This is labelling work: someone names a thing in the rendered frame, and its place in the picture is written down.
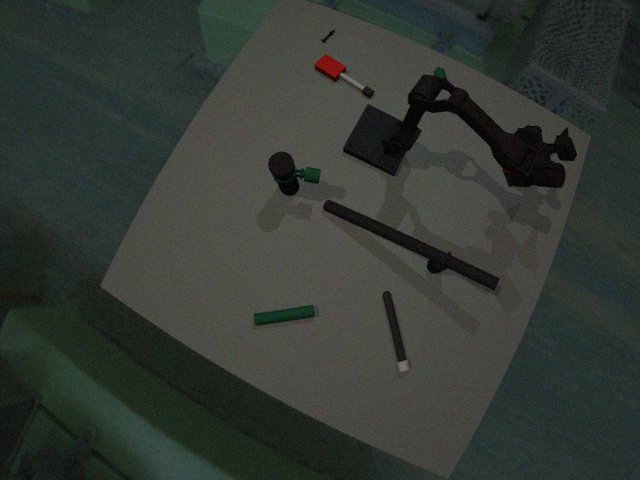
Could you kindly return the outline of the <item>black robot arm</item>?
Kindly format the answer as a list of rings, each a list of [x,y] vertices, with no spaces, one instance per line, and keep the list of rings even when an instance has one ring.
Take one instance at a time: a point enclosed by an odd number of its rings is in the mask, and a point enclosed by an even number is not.
[[[548,147],[543,143],[540,127],[527,125],[514,134],[507,133],[472,101],[467,91],[453,86],[447,79],[424,74],[415,85],[408,94],[411,106],[403,122],[396,120],[384,135],[379,147],[384,154],[397,158],[400,151],[411,149],[419,138],[421,130],[417,125],[424,112],[449,111],[461,117],[491,147],[495,160],[509,171],[504,174],[509,187],[563,187],[564,166],[538,159]],[[442,89],[450,92],[448,100],[436,100]],[[527,153],[530,155],[525,158]]]

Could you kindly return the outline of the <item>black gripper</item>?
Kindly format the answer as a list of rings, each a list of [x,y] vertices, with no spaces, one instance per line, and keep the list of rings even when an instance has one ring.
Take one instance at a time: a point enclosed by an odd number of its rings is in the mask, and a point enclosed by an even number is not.
[[[571,137],[568,136],[568,128],[566,127],[561,135],[557,135],[557,138],[553,143],[547,143],[548,147],[542,152],[539,156],[539,160],[541,161],[551,161],[550,153],[557,153],[559,160],[561,161],[574,161],[577,156],[573,141]]]

